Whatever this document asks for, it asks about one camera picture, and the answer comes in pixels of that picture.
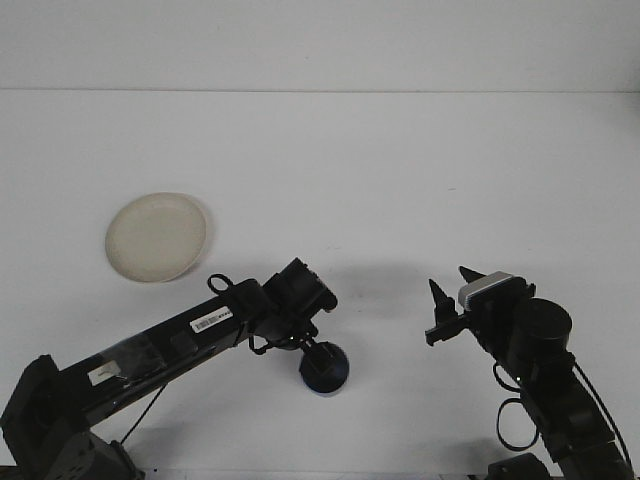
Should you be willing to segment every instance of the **beige plate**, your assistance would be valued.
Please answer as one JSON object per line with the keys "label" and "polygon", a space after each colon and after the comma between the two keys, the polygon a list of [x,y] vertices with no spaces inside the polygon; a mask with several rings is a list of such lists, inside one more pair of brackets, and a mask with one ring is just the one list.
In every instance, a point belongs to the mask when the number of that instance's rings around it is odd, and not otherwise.
{"label": "beige plate", "polygon": [[186,195],[152,193],[134,200],[109,225],[107,258],[121,275],[165,282],[191,267],[202,252],[207,221]]}

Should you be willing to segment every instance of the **barcode label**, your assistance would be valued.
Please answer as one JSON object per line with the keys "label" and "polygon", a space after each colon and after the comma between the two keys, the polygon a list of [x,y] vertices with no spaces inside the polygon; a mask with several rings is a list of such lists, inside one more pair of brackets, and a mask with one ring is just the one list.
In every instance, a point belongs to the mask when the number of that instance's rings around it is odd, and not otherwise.
{"label": "barcode label", "polygon": [[190,322],[189,325],[191,325],[194,332],[200,333],[209,327],[213,327],[216,323],[231,317],[233,317],[231,310],[229,310],[228,307],[222,307]]}

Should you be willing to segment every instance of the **sticker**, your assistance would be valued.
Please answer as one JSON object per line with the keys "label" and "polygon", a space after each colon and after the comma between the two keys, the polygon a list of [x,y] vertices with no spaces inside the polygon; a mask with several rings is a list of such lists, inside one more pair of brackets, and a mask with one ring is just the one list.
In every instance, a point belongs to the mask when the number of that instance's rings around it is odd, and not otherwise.
{"label": "sticker", "polygon": [[211,313],[207,313],[205,316],[200,317],[193,322],[189,322],[189,325],[191,325],[194,332],[200,333],[209,327],[213,327],[216,323],[231,317],[233,317],[233,313],[231,313],[229,307],[222,307]]}
{"label": "sticker", "polygon": [[106,382],[110,378],[120,375],[120,372],[120,367],[118,366],[116,361],[111,360],[101,367],[90,371],[87,375],[89,377],[89,380],[91,381],[91,385],[95,387],[96,385],[100,385],[102,382]]}

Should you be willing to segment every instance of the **black robotic arm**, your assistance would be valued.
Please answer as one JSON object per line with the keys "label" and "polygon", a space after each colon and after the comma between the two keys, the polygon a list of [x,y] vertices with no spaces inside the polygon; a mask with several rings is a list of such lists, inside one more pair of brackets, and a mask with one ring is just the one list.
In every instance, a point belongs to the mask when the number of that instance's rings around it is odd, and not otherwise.
{"label": "black robotic arm", "polygon": [[[222,281],[224,289],[216,287]],[[337,390],[349,373],[344,352],[316,343],[311,319],[335,295],[299,259],[261,286],[214,275],[217,296],[59,370],[41,356],[22,374],[0,426],[24,480],[139,480],[121,444],[90,428],[244,340],[256,353],[302,349],[300,373],[315,391]],[[256,348],[254,337],[266,342]]]}
{"label": "black robotic arm", "polygon": [[[458,295],[461,315],[453,298],[430,280],[436,326],[426,332],[427,343],[433,346],[469,329],[517,384],[510,389],[519,398],[511,401],[524,406],[566,480],[632,480],[628,455],[624,459],[620,454],[597,402],[574,373],[583,372],[566,349],[569,314],[553,302],[534,298],[535,286],[521,277],[504,272],[485,276],[464,267],[460,272],[468,282]],[[551,478],[531,454],[494,464],[489,473],[488,480]]]}

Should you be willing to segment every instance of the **black cable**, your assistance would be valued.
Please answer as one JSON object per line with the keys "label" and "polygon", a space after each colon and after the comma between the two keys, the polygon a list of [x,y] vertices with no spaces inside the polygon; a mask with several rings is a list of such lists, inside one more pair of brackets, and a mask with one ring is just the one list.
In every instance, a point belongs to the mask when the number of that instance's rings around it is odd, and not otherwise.
{"label": "black cable", "polygon": [[609,421],[609,425],[611,425],[611,428],[613,429],[613,431],[616,434],[616,437],[618,438],[618,442],[620,442],[620,448],[622,448],[622,453],[624,454],[624,458],[627,461],[627,464],[629,465],[629,469],[631,470],[631,472],[633,472],[633,465],[631,464],[631,456],[629,455],[629,451],[627,450],[627,445],[624,443],[624,440],[622,439],[622,435],[620,435],[620,430],[618,430],[618,426],[616,425],[616,422],[613,421],[613,417],[609,413],[609,410],[607,410],[607,407],[604,405],[604,402],[602,401],[602,398],[600,398],[600,395],[598,395],[598,392],[596,392],[595,387],[589,381],[587,374],[584,373],[584,370],[580,368],[580,365],[578,365],[577,362],[574,365],[576,367],[576,370],[584,380],[584,383],[587,385],[587,387],[589,387],[589,390],[591,390],[591,393],[593,394],[593,397],[598,402],[598,405],[600,406],[602,413],[604,413],[605,417],[607,417],[607,420]]}
{"label": "black cable", "polygon": [[500,375],[498,375],[498,362],[493,364],[493,376],[496,378],[496,382],[498,382],[498,385],[500,385],[505,390],[513,393],[521,392],[521,390],[518,387],[512,387],[507,382],[502,380],[502,378],[500,378]]}
{"label": "black cable", "polygon": [[517,446],[507,442],[502,436],[502,434],[500,433],[500,416],[502,415],[502,410],[504,410],[504,407],[506,407],[507,405],[511,405],[512,403],[517,403],[519,405],[522,405],[522,400],[514,397],[514,398],[507,398],[504,402],[502,402],[502,404],[500,405],[500,408],[498,408],[498,418],[496,418],[496,434],[498,435],[498,440],[500,440],[500,443],[505,448],[511,450],[512,452],[524,452],[525,450],[528,450],[529,448],[533,447],[536,444],[536,442],[540,438],[540,430],[538,430],[538,427],[536,426],[536,433],[533,436],[533,440],[531,440],[531,442],[528,445]]}
{"label": "black cable", "polygon": [[138,421],[134,423],[133,427],[131,427],[131,429],[127,432],[127,434],[124,437],[122,437],[122,440],[120,440],[121,445],[125,442],[127,438],[129,438],[129,435],[131,435],[131,433],[136,429],[136,427],[140,425],[140,422],[142,421],[142,419],[149,412],[149,410],[151,410],[151,407],[153,407],[153,404],[156,403],[156,400],[158,399],[160,394],[164,391],[164,389],[167,388],[167,385],[168,384],[165,383],[162,387],[160,387],[160,390],[158,390],[158,393],[156,393],[155,397],[153,397],[151,402],[149,402],[149,405],[147,405],[147,408],[144,409],[144,412],[142,412],[142,415],[140,415],[140,418],[138,418]]}

